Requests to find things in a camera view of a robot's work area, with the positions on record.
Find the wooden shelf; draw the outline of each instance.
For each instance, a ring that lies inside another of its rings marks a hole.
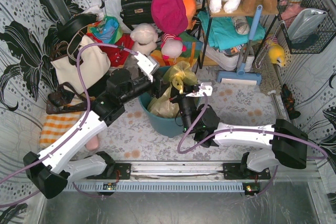
[[[224,10],[223,10],[223,5],[225,2],[222,2],[222,9],[220,10],[219,13],[211,13],[210,9],[208,10],[209,11],[209,15],[211,18],[220,18],[220,17],[235,17],[235,16],[250,16],[250,17],[253,17],[256,10],[254,9],[252,12],[250,13],[246,13],[243,11],[243,8],[242,8],[242,1],[241,0],[241,3],[240,5],[238,6],[238,9],[235,10],[233,13],[226,13]],[[258,5],[261,4],[261,1],[257,1],[256,3],[256,8]],[[277,15],[278,14],[278,11],[276,11],[275,13],[270,13],[270,12],[267,12],[265,10],[262,10],[262,15]]]
[[[205,55],[205,59],[203,62],[203,66],[217,66],[217,62],[210,59],[207,55]]]

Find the mop handle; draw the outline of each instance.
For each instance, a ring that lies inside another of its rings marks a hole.
[[[257,9],[256,9],[256,13],[254,14],[254,17],[253,17],[253,21],[252,21],[252,25],[251,25],[251,29],[250,29],[250,34],[248,36],[248,40],[253,40],[254,39],[262,10],[263,10],[263,6],[258,5]]]
[[[249,50],[250,50],[250,47],[251,47],[251,42],[254,39],[254,36],[256,34],[258,23],[259,23],[262,11],[263,11],[263,6],[258,5],[257,9],[256,9],[256,13],[254,14],[254,17],[253,17],[253,21],[252,21],[252,25],[251,25],[251,29],[250,29],[250,34],[248,35],[248,43],[247,43],[247,47],[246,47],[246,50],[245,50],[245,53],[244,53],[242,63],[246,63],[247,56],[248,56],[248,53],[249,53]]]

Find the yellow plastic bag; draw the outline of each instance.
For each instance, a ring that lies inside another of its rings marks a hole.
[[[182,94],[183,83],[186,85],[196,85],[197,77],[195,73],[191,71],[189,62],[180,61],[164,74],[163,81],[171,82],[173,87],[179,90],[180,94]]]
[[[152,114],[159,116],[161,118],[174,118],[178,113],[178,103],[171,103],[170,92],[172,90],[172,85],[163,93],[160,98],[153,98],[149,103],[147,110]]]
[[[160,98],[153,98],[147,107],[147,110],[152,114],[162,118],[174,118],[178,114],[179,104],[170,102],[170,93],[173,86],[183,93],[183,83],[186,85],[197,84],[197,78],[194,72],[191,71],[190,64],[185,61],[180,61],[172,66],[163,76],[163,80],[170,82],[171,85],[163,93]]]

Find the white bag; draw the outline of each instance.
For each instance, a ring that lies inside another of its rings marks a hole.
[[[92,14],[96,14],[97,15],[97,21],[102,21],[105,17],[105,14],[103,12],[102,9],[100,9],[100,7],[98,5],[94,5],[89,7],[88,9],[86,9],[84,12],[82,12],[82,14],[85,13],[92,13]]]
[[[84,35],[80,46],[86,46],[91,43],[94,43],[94,41]],[[107,54],[102,52],[98,46],[92,46],[84,50],[81,58],[83,62],[80,65],[80,71],[85,87],[88,89],[107,73],[111,62]],[[59,84],[69,82],[78,93],[84,92],[78,77],[77,67],[69,63],[68,56],[58,58],[52,61],[51,64],[56,69]]]
[[[303,9],[287,30],[289,39],[293,40],[313,33],[327,15],[328,13],[323,10]]]

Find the brown bag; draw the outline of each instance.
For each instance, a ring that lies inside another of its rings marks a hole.
[[[67,106],[71,103],[74,96],[77,96],[83,102],[78,103],[73,106]],[[72,87],[68,82],[65,82],[57,87],[57,91],[48,95],[47,101],[47,114],[64,114],[70,112],[80,112],[87,109],[87,100]]]

